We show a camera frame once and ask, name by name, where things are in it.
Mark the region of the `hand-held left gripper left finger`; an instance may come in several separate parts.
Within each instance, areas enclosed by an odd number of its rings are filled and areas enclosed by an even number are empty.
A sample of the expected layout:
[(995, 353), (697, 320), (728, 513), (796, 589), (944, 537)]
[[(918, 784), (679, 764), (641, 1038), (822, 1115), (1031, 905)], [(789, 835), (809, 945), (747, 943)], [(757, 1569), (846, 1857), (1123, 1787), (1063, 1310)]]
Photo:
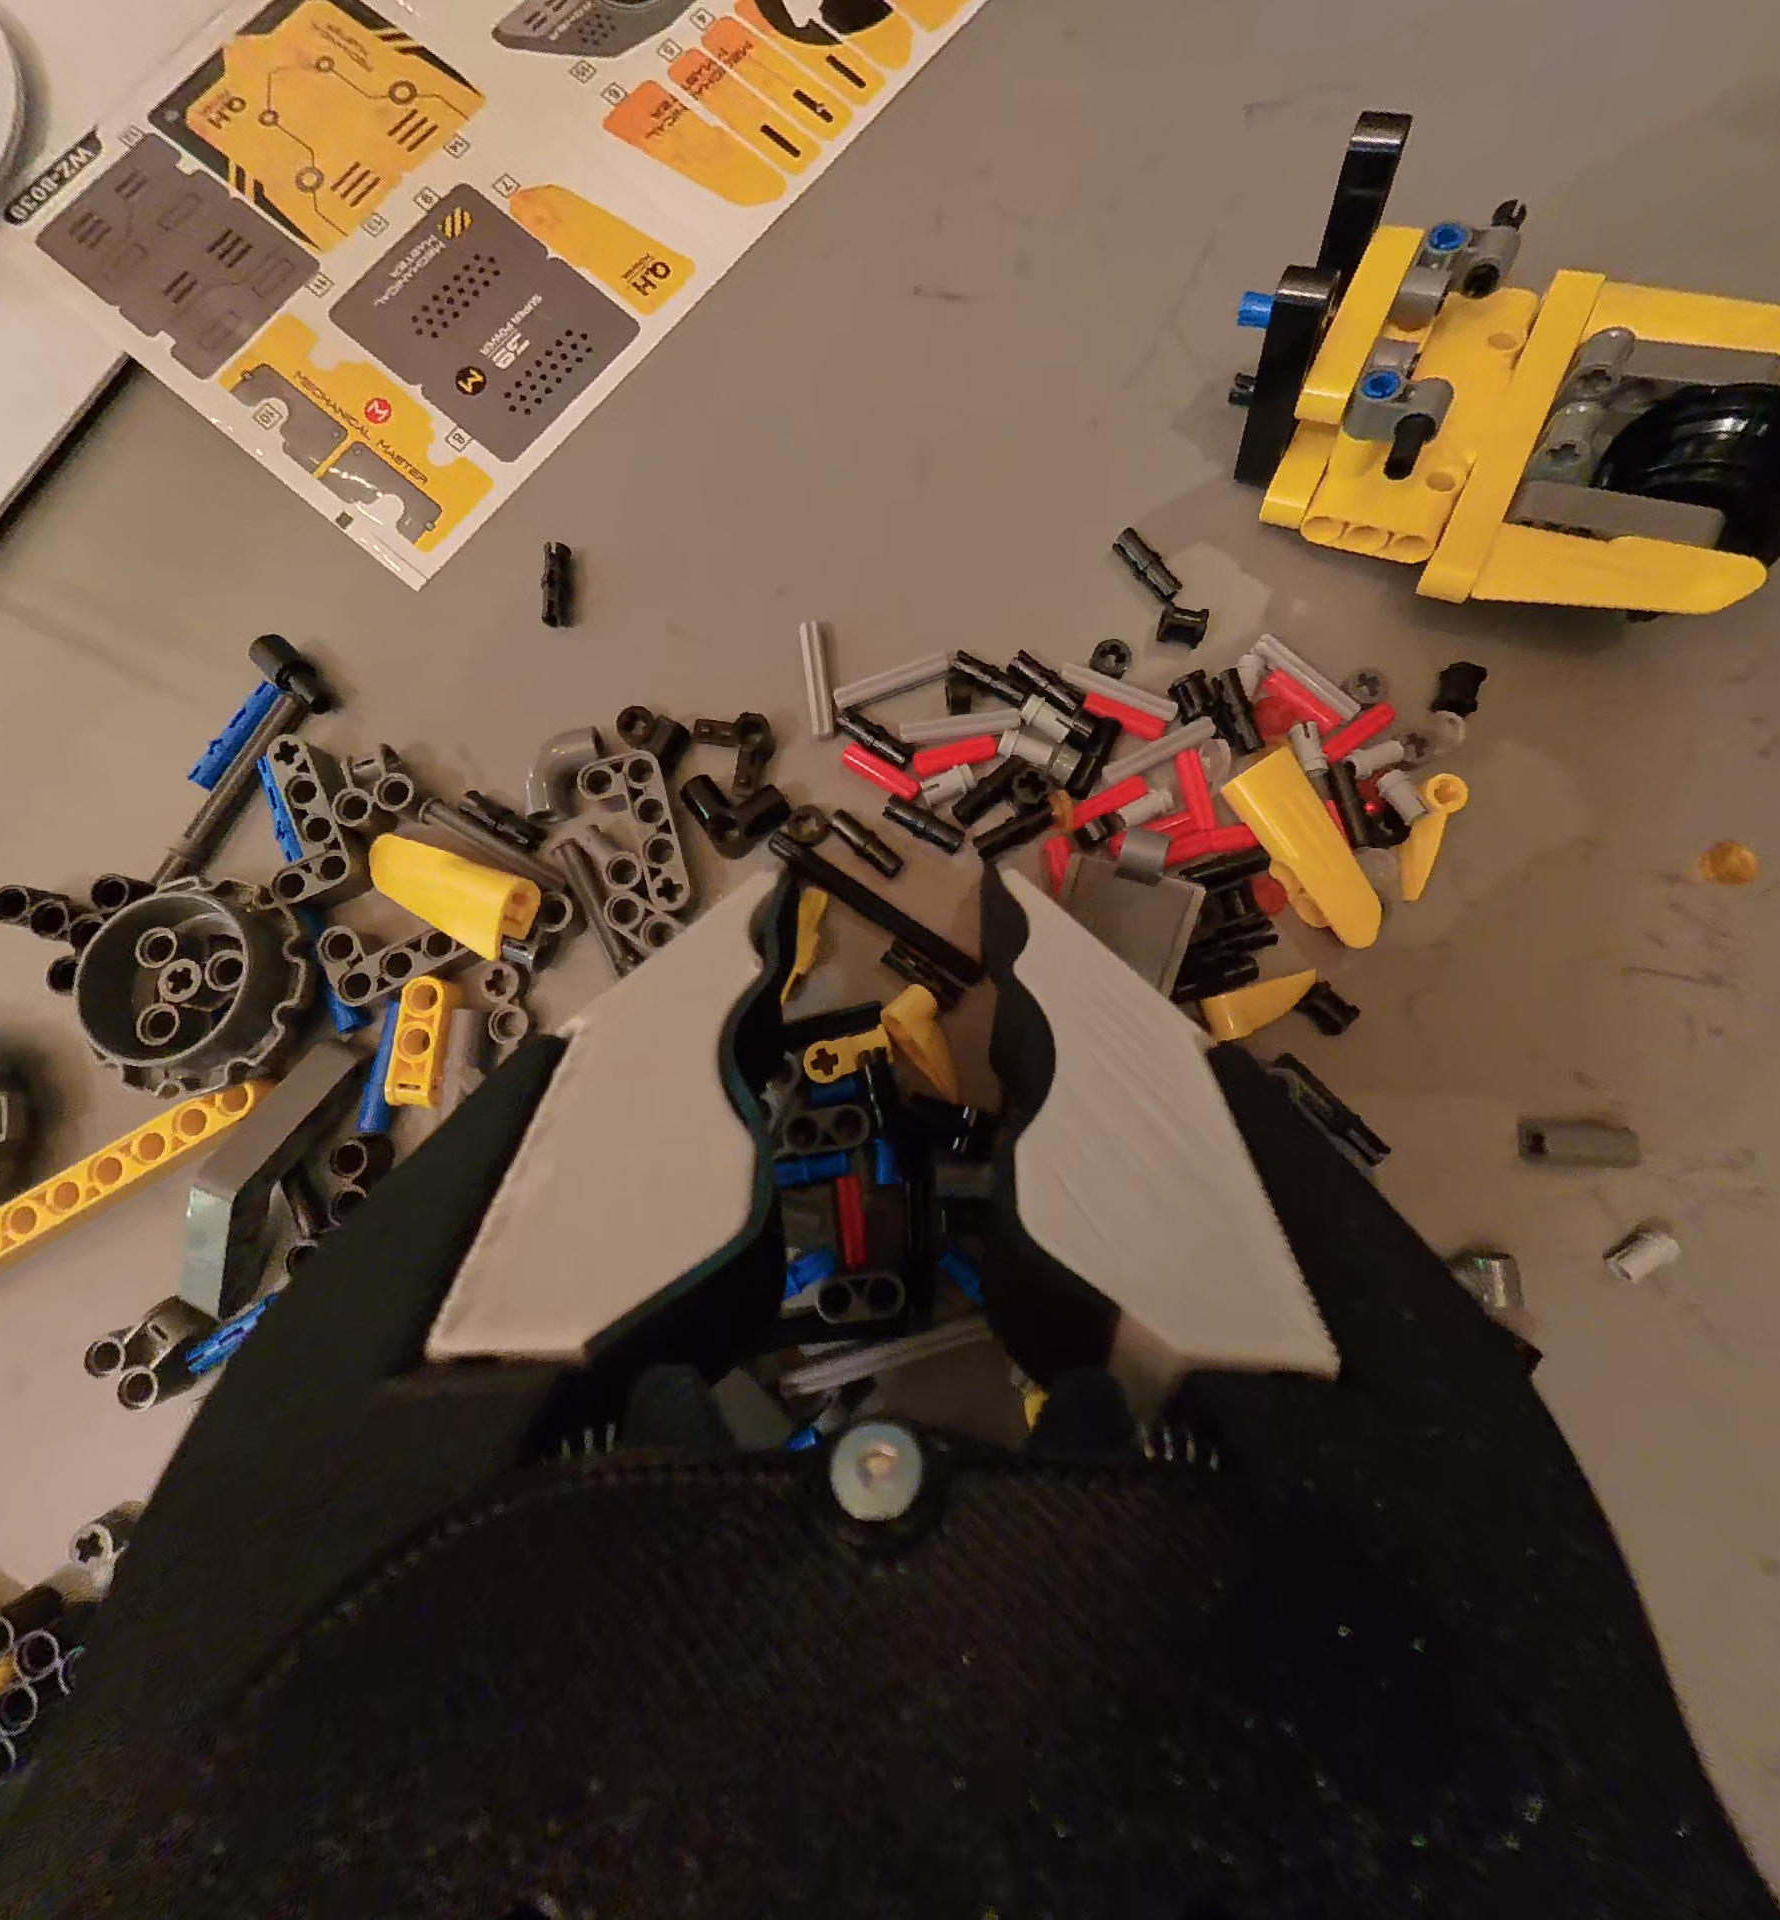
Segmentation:
[(560, 1030), (563, 1053), (424, 1339), (595, 1364), (741, 1247), (764, 1203), (758, 1036), (781, 872), (755, 870)]

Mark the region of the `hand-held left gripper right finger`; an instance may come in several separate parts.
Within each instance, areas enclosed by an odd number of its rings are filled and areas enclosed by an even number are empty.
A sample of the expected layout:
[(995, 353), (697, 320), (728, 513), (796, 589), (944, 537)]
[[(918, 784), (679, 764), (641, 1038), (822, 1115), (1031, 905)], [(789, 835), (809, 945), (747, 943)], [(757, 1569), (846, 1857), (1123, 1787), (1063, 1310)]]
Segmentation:
[(1209, 1039), (1029, 876), (982, 877), (999, 1135), (982, 1294), (1048, 1387), (1106, 1370), (1136, 1412), (1193, 1372), (1334, 1381), (1339, 1352)]

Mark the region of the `pile of small toy building parts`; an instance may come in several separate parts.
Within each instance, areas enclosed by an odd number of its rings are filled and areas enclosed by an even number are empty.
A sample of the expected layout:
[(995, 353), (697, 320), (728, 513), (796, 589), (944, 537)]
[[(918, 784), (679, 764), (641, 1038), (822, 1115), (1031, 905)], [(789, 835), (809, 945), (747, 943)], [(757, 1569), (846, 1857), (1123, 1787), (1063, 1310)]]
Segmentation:
[[(855, 673), (840, 622), (675, 654), (575, 622), (461, 612), (428, 632), (364, 596), (370, 658), (302, 622), (199, 612), (83, 647), (85, 595), (0, 618), (0, 1038), (35, 1056), (22, 1185), (182, 1099), (92, 1054), (71, 989), (108, 916), (172, 879), (290, 909), (317, 990), (277, 1092), (194, 1168), (0, 1271), (0, 1778), (40, 1774), (63, 1706), (127, 1727), (250, 1650), (278, 1574), (405, 1507), (438, 1450), (601, 1446), (627, 1395), (714, 1384), (807, 1343), (894, 1370), (934, 1287), (979, 1263), (1000, 1094), (982, 877), (1029, 876), (1141, 982), (1261, 996), (1242, 925), (1266, 861), (1236, 778), (1265, 760), (1313, 815), (1402, 835), (1385, 701), (1353, 703), (1275, 638), (1178, 658), (1167, 689), (1052, 661), (984, 622)], [(278, 718), (281, 663), (328, 665), (328, 716)], [(758, 1036), (764, 1203), (750, 1238), (595, 1364), (428, 1360), (424, 1339), (563, 1053), (560, 1030), (755, 870), (781, 872)]]

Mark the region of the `yellow toy wheel fork assembly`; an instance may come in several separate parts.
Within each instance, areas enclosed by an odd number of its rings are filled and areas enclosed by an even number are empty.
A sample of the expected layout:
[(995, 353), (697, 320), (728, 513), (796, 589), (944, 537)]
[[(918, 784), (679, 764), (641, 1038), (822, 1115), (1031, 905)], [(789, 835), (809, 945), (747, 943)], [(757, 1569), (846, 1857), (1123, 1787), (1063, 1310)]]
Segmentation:
[(1411, 116), (1364, 111), (1313, 265), (1246, 295), (1234, 480), (1418, 596), (1725, 612), (1780, 560), (1780, 305), (1565, 271), (1515, 283), (1526, 207), (1384, 217)]

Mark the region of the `long yellow holed beam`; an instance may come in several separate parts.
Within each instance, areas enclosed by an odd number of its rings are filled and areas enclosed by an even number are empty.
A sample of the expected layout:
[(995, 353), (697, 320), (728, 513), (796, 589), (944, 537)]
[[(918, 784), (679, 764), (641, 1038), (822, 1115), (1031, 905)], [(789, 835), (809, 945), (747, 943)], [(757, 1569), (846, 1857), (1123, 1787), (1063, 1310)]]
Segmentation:
[(131, 1191), (172, 1172), (194, 1168), (201, 1155), (213, 1151), (277, 1087), (277, 1080), (265, 1079), (187, 1097), (85, 1159), (13, 1193), (0, 1204), (0, 1271)]

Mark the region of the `yellow grey sticker sheet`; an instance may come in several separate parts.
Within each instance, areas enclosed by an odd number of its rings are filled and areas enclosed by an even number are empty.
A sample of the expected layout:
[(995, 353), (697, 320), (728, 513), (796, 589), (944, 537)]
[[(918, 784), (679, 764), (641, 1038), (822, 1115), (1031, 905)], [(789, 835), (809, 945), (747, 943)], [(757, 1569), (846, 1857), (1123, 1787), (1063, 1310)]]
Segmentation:
[(0, 219), (423, 589), (974, 13), (225, 5)]

